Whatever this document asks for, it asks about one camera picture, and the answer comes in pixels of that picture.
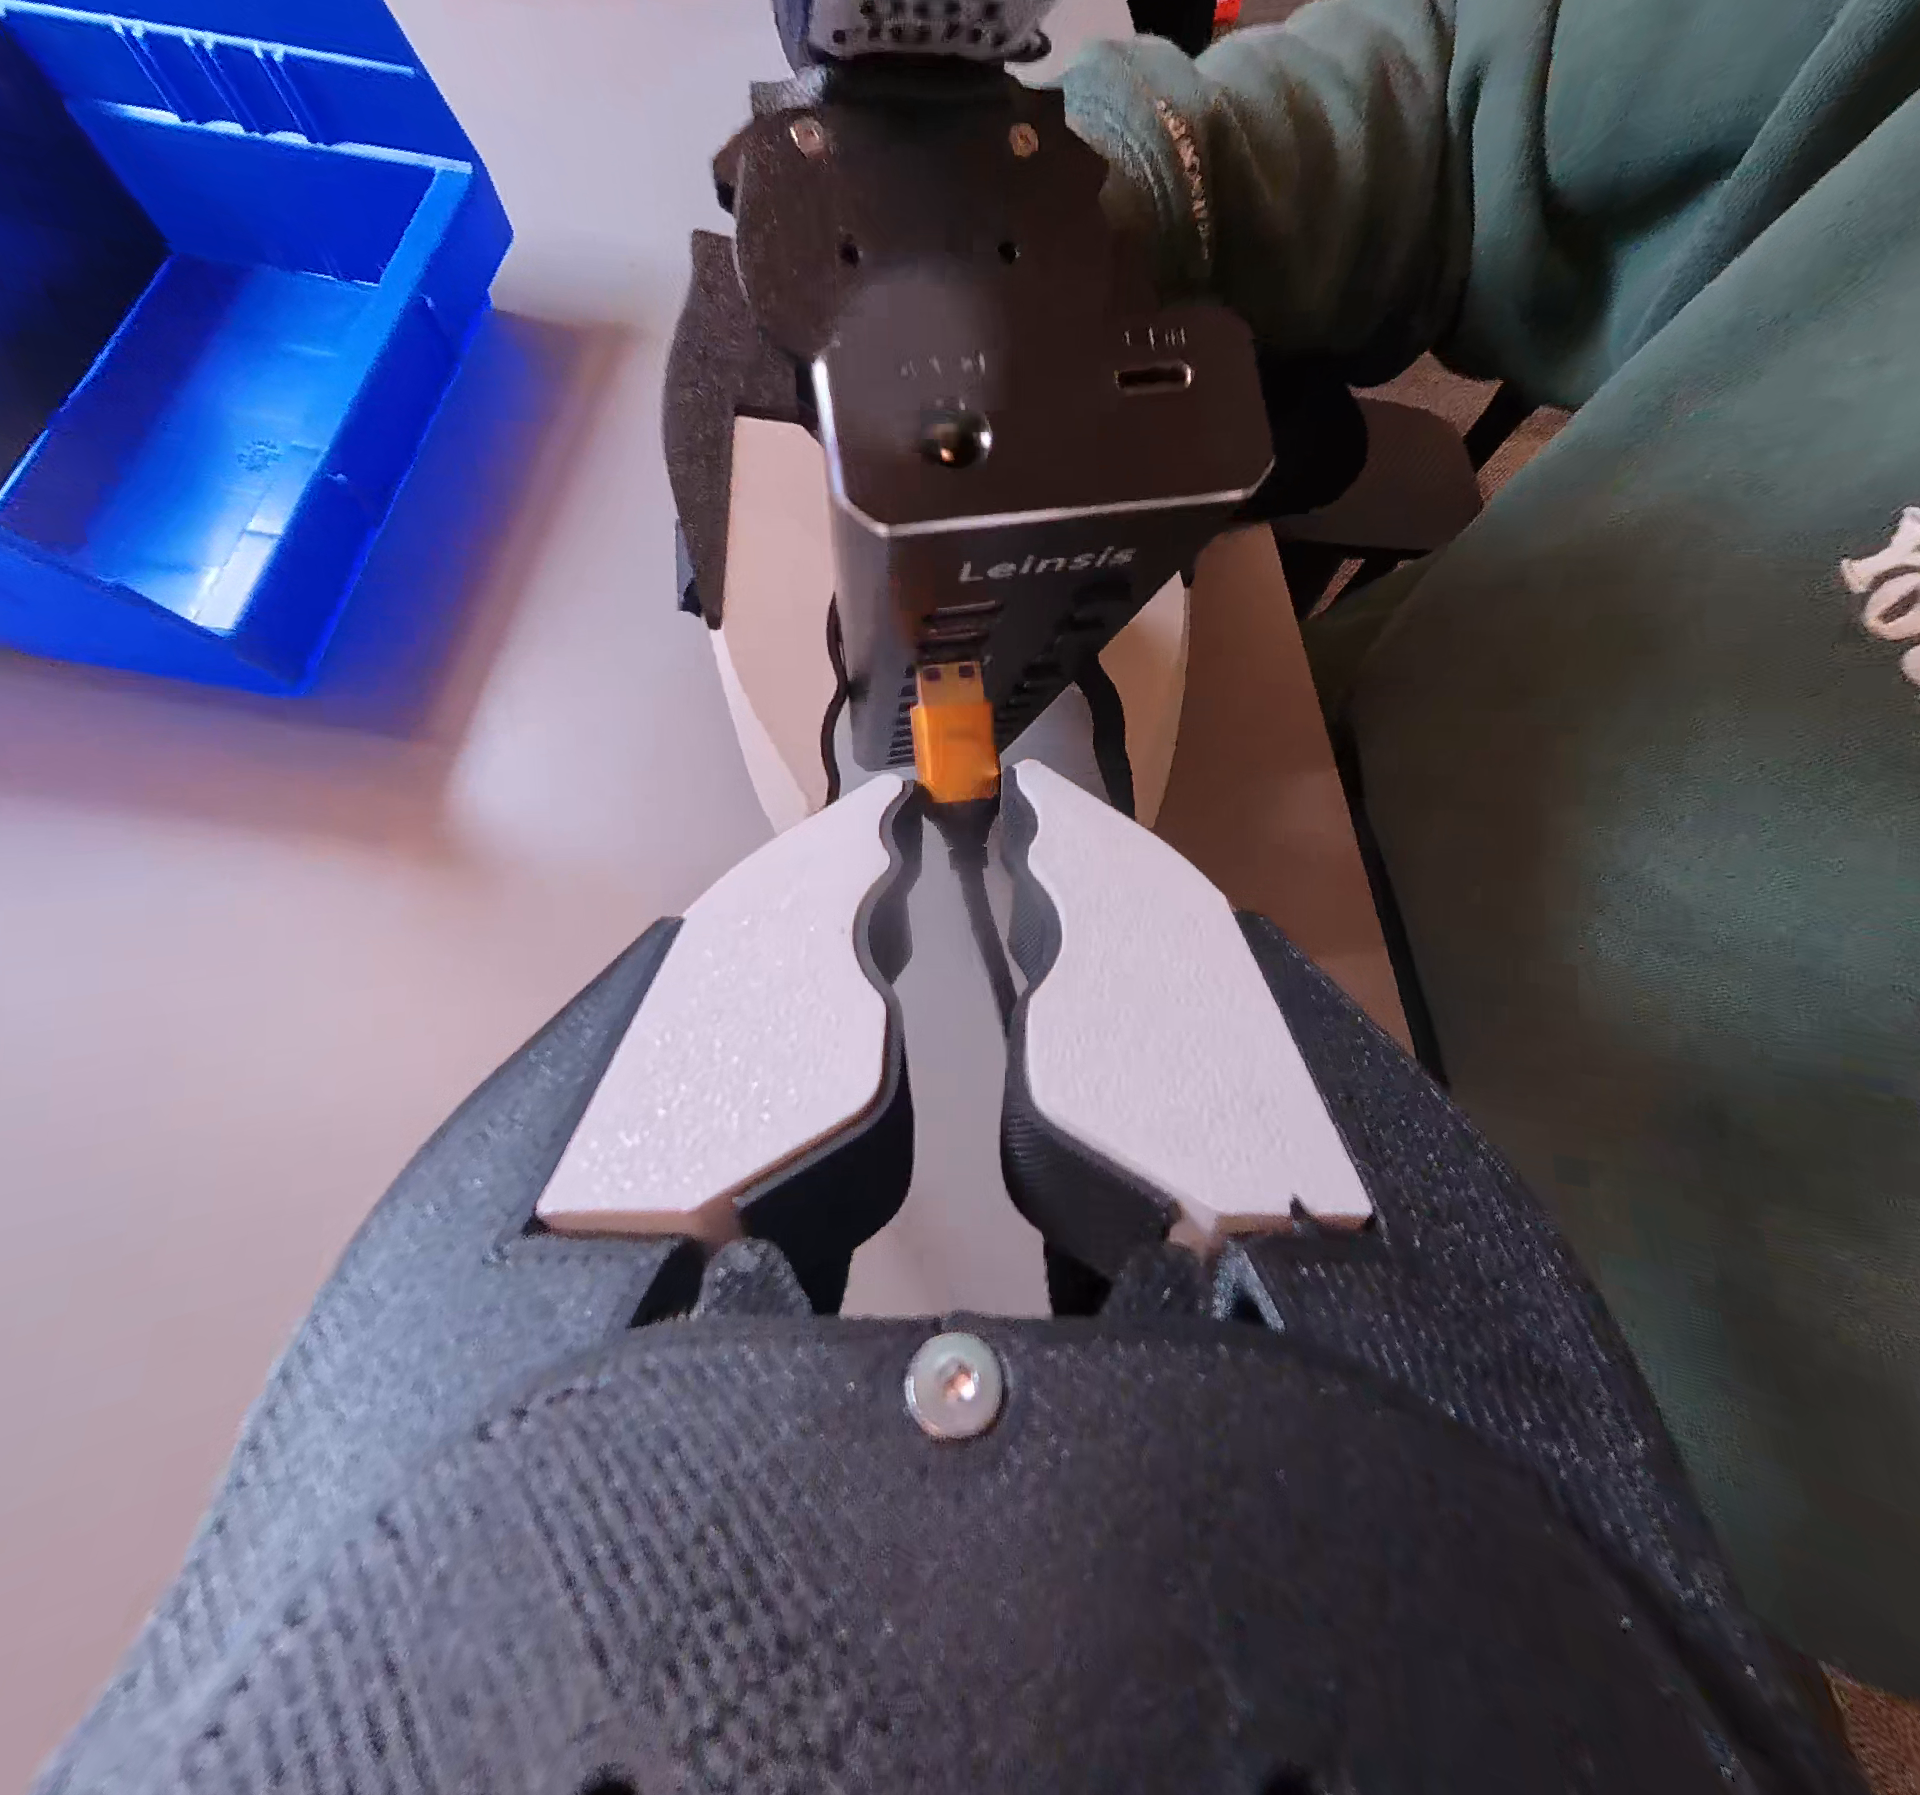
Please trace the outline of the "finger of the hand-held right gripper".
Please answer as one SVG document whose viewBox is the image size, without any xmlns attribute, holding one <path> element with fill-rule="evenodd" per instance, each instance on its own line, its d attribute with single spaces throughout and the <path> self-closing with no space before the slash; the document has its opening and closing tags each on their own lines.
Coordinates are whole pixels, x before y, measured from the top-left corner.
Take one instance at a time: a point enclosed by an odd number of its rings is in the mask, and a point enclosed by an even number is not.
<svg viewBox="0 0 1920 1795">
<path fill-rule="evenodd" d="M 873 780 L 852 751 L 852 702 L 828 647 L 834 598 L 828 464 L 787 421 L 739 421 L 732 442 L 722 623 L 712 631 L 722 692 L 753 793 L 773 833 L 830 802 L 824 731 L 847 790 Z"/>
<path fill-rule="evenodd" d="M 1121 705 L 1122 751 L 1132 784 L 1132 818 L 1158 821 L 1173 773 L 1184 707 L 1192 634 L 1188 587 L 1170 578 L 1098 660 Z M 1098 755 L 1113 743 L 1094 719 L 1094 705 L 1070 686 L 1035 726 L 1035 758 L 1077 785 L 1121 805 L 1119 784 L 1104 780 Z"/>
</svg>

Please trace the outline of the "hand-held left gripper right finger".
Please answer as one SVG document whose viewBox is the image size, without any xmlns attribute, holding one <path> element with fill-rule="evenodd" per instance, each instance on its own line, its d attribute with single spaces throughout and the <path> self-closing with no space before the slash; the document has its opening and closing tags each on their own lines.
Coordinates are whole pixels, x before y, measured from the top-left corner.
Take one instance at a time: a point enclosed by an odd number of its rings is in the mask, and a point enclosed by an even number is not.
<svg viewBox="0 0 1920 1795">
<path fill-rule="evenodd" d="M 1039 761 L 1006 775 L 1001 832 L 1020 1213 L 1045 1236 L 1364 1231 L 1373 1201 L 1227 895 Z"/>
</svg>

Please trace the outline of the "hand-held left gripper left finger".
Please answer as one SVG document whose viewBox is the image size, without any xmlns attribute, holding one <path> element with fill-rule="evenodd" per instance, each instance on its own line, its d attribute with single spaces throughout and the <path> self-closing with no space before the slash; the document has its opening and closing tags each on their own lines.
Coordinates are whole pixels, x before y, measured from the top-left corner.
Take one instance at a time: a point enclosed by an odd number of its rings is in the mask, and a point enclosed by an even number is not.
<svg viewBox="0 0 1920 1795">
<path fill-rule="evenodd" d="M 901 1031 L 873 920 L 908 802 L 878 777 L 692 903 L 540 1189 L 545 1231 L 734 1236 L 754 1189 L 878 1112 Z"/>
</svg>

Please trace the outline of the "black usb cable orange plugs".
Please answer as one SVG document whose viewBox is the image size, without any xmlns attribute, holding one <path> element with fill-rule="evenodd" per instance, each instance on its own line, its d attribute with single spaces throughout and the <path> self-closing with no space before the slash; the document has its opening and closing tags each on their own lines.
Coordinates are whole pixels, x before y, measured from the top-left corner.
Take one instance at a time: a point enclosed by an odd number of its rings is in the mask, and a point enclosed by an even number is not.
<svg viewBox="0 0 1920 1795">
<path fill-rule="evenodd" d="M 910 731 L 926 814 L 939 830 L 1000 1029 L 1019 1004 L 996 919 L 992 864 L 1000 810 L 996 715 L 979 658 L 921 663 Z"/>
</svg>

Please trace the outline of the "black usb hub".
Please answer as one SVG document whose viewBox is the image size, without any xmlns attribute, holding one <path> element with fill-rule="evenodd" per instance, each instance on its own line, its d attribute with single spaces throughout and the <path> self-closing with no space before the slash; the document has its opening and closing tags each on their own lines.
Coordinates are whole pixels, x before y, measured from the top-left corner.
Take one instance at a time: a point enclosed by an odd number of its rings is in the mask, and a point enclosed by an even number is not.
<svg viewBox="0 0 1920 1795">
<path fill-rule="evenodd" d="M 910 767 L 916 671 L 970 663 L 1006 748 L 1249 512 L 1277 449 L 1254 337 L 1033 269 L 897 272 L 813 365 L 854 761 Z"/>
</svg>

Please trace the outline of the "blue plastic bin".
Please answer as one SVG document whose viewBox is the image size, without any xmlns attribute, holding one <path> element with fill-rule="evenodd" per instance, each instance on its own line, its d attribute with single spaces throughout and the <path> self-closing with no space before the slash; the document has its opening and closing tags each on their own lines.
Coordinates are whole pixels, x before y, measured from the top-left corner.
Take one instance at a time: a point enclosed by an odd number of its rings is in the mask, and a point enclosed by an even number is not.
<svg viewBox="0 0 1920 1795">
<path fill-rule="evenodd" d="M 3 637 L 306 689 L 513 231 L 384 0 L 3 0 Z"/>
</svg>

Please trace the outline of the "person's right forearm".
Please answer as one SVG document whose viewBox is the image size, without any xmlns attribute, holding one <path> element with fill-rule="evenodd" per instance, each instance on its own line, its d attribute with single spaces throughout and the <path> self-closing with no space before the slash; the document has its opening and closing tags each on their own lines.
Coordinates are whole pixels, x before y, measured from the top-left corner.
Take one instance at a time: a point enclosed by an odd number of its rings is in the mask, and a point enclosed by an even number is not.
<svg viewBox="0 0 1920 1795">
<path fill-rule="evenodd" d="M 1575 407 L 1667 332 L 1916 299 L 1916 0 L 1317 0 L 1064 89 L 1165 291 L 1358 382 Z"/>
</svg>

